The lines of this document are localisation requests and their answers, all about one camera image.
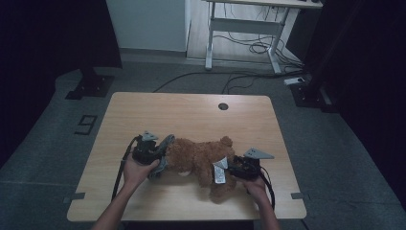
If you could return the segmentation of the person's left hand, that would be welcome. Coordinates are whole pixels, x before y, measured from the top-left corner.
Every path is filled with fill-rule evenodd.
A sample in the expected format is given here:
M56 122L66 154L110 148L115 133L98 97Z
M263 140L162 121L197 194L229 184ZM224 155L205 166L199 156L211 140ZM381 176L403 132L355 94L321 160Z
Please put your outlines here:
M141 165L132 158L127 159L124 164L124 188L134 192L159 163L159 160L154 160L149 165Z

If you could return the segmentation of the black stand base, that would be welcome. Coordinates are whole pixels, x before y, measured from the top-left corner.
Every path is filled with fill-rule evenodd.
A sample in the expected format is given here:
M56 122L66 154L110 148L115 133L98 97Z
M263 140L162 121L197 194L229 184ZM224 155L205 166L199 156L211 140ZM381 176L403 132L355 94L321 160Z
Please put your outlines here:
M93 67L85 66L79 69L82 78L73 91L70 91L66 100L80 100L83 97L104 98L115 77L98 75Z
M297 107L319 108L325 113L338 112L323 85L315 88L311 85L292 84L289 89Z

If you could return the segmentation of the brown plush toy dog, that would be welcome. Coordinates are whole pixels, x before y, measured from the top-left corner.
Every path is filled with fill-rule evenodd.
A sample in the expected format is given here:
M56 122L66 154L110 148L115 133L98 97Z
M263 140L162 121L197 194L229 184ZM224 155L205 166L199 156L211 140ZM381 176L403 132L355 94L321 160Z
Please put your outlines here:
M218 141L195 143L186 138L176 138L166 150L167 169L178 174L193 173L201 188L209 188L212 202L222 202L235 189L237 182L229 172L216 173L214 164L227 163L236 155L233 141L223 136Z

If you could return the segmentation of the person's right hand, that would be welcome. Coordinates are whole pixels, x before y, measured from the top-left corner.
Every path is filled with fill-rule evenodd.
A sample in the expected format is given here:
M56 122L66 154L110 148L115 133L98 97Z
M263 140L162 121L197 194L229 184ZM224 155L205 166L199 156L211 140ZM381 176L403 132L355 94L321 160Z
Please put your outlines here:
M240 182L251 195L251 197L255 200L256 203L263 202L268 199L264 181L258 177L255 180L245 180L238 178L238 182Z

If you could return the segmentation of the dark curtain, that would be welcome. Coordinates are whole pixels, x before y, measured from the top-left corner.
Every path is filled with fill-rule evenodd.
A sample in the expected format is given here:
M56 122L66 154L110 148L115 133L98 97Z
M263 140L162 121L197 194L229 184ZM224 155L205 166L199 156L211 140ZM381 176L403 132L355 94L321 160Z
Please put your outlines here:
M325 0L305 64L406 208L406 0Z
M0 168L52 99L59 76L121 66L106 0L0 0Z

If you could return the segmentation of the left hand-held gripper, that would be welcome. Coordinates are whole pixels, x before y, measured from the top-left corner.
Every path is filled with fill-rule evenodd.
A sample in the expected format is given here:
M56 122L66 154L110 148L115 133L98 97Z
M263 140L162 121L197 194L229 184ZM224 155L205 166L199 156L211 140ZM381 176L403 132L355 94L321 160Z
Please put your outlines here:
M142 164L150 165L154 160L160 159L166 151L166 146L156 144L158 137L149 131L135 137L136 147L132 151L132 158Z

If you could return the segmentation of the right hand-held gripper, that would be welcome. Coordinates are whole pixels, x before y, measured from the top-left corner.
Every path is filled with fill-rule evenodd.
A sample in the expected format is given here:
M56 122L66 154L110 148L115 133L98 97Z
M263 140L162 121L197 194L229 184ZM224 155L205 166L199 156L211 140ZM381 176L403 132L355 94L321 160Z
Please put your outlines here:
M245 180L256 179L261 170L261 159L274 159L275 156L259 149L250 148L242 156L235 155L228 163L231 175Z

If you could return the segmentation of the grey fuzzy toy garment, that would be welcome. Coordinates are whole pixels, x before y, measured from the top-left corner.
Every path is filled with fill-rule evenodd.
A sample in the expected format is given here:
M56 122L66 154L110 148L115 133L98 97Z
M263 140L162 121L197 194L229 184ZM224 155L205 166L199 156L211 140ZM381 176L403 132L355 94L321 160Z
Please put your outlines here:
M175 136L173 134L168 135L161 143L160 145L156 148L156 150L153 152L155 155L156 159L159 159L160 162L157 167L155 167L147 176L148 179L154 179L158 178L160 176L160 173L165 169L165 167L168 164L168 161L166 159L166 152L167 148L170 144L173 143L175 140Z

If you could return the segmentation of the white metal desk frame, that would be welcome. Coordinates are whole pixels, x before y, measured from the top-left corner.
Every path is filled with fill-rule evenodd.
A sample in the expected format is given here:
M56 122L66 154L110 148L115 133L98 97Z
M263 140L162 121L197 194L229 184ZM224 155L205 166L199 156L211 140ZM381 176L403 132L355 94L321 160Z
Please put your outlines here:
M278 63L276 50L281 40L285 21L291 9L316 9L323 7L320 0L205 0L212 4L209 22L209 40L206 48L205 69L213 68L213 38L214 32L230 32L252 35L273 35L275 38L271 48L267 51L273 71L275 74L282 72ZM284 15L280 21L268 22L245 19L220 18L215 16L215 5L217 3L255 5L266 7L285 8Z

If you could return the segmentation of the black floor marking tape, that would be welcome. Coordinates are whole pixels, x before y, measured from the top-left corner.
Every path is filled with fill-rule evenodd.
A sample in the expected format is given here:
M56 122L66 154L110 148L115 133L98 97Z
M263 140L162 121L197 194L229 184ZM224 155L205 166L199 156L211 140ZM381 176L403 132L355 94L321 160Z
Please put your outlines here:
M97 115L83 115L78 123L79 129L75 131L76 135L90 135L95 123L97 122Z

